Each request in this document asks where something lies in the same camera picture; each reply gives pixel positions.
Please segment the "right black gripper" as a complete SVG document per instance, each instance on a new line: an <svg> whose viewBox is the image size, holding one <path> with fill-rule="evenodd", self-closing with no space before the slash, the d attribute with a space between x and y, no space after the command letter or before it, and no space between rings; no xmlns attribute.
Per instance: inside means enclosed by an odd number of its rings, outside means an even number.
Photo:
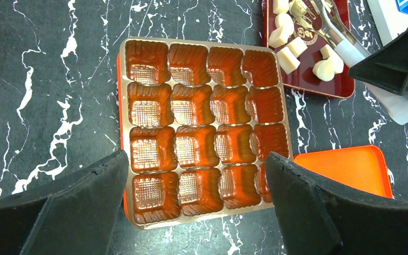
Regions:
<svg viewBox="0 0 408 255"><path fill-rule="evenodd" d="M396 95L408 95L408 29L350 68L348 76Z"/></svg>

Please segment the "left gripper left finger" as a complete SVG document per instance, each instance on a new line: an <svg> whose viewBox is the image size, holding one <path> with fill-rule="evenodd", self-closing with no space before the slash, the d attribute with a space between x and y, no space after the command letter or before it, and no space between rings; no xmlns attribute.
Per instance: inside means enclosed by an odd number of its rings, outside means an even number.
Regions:
<svg viewBox="0 0 408 255"><path fill-rule="evenodd" d="M106 254L128 170L119 150L0 199L0 254Z"/></svg>

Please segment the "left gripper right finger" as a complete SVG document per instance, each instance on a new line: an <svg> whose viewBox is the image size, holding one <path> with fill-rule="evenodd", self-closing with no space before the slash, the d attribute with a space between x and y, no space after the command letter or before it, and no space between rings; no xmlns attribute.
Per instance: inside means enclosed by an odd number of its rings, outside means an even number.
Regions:
<svg viewBox="0 0 408 255"><path fill-rule="evenodd" d="M266 175L288 254L408 254L408 201L354 189L275 152Z"/></svg>

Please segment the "metal tongs with white handle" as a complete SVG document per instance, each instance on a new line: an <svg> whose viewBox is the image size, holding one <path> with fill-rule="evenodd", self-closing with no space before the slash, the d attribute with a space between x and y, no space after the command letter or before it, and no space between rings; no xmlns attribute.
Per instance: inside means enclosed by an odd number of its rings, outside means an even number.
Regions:
<svg viewBox="0 0 408 255"><path fill-rule="evenodd" d="M334 1L294 1L290 14L306 29L313 30L352 68L370 54L342 23ZM398 124L408 123L408 95L396 95L363 82L387 109L389 116Z"/></svg>

